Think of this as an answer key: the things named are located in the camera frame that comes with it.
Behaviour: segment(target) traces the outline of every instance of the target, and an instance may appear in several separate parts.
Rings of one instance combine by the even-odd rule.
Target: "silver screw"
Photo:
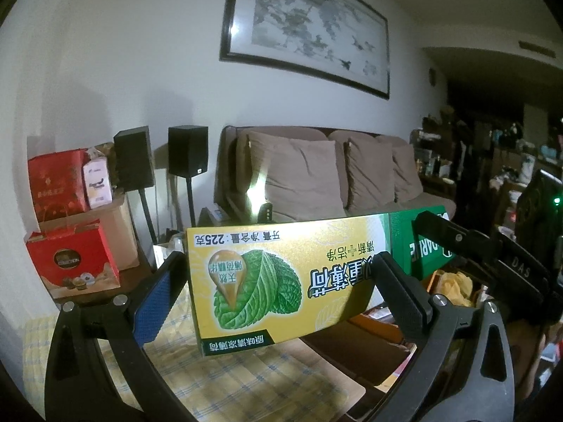
[[[487,309],[491,311],[493,314],[495,314],[495,312],[498,311],[496,304],[494,304],[492,301],[487,301],[486,305],[487,305]]]
[[[123,294],[117,295],[113,299],[113,304],[115,306],[123,306],[124,304],[127,303],[127,300],[128,300],[128,298],[127,298],[126,295],[123,295]]]
[[[74,301],[67,301],[63,305],[63,311],[64,312],[71,312],[73,309],[74,309]]]
[[[432,300],[438,306],[446,306],[448,304],[448,299],[444,295],[436,294],[432,297]]]

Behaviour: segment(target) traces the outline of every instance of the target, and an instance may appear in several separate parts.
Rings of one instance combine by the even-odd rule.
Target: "bright light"
[[[250,200],[252,215],[256,216],[260,212],[260,207],[266,202],[264,196],[266,192],[266,175],[261,173],[253,186],[247,190],[247,197]]]

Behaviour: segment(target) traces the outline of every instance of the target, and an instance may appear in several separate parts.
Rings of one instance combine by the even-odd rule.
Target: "black picture frame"
[[[322,79],[326,79],[332,81],[334,83],[347,85],[348,87],[353,87],[372,95],[376,95],[381,98],[385,98],[385,100],[389,100],[390,97],[390,88],[391,88],[391,72],[390,72],[390,55],[389,55],[389,27],[387,18],[384,17],[380,12],[375,10],[372,6],[366,3],[363,0],[355,0],[362,6],[364,6],[369,11],[373,12],[375,15],[380,17],[385,22],[385,44],[387,50],[387,90],[379,90],[373,87],[367,86],[360,82],[350,80],[346,77],[341,77],[339,75],[325,72],[322,70],[317,70],[315,68],[311,68],[309,66],[303,66],[296,63],[287,62],[284,60],[279,60],[275,58],[268,58],[262,56],[254,56],[248,55],[243,53],[237,53],[231,51],[231,27],[234,23],[235,17],[235,3],[236,0],[226,0],[224,5],[224,17],[223,17],[223,25],[222,25],[222,32],[221,32],[221,46],[220,46],[220,53],[219,53],[219,60],[226,61],[226,62],[238,62],[238,63],[246,63],[246,64],[253,64],[258,66],[265,66],[280,70],[292,71],[296,73],[301,73],[308,76],[319,77]]]

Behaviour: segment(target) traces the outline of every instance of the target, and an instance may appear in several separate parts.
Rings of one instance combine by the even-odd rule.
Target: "toothpaste box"
[[[443,207],[430,210],[444,214]],[[203,354],[280,343],[382,303],[368,265],[379,252],[391,252],[409,274],[417,265],[422,273],[440,268],[451,256],[431,243],[435,258],[419,253],[410,224],[417,214],[189,228],[189,285]]]

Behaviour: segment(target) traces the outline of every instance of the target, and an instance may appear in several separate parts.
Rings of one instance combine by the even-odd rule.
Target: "speaker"
[[[192,178],[207,171],[208,127],[181,125],[168,128],[168,173]]]
[[[126,192],[154,186],[148,127],[123,130],[113,137],[119,187]]]

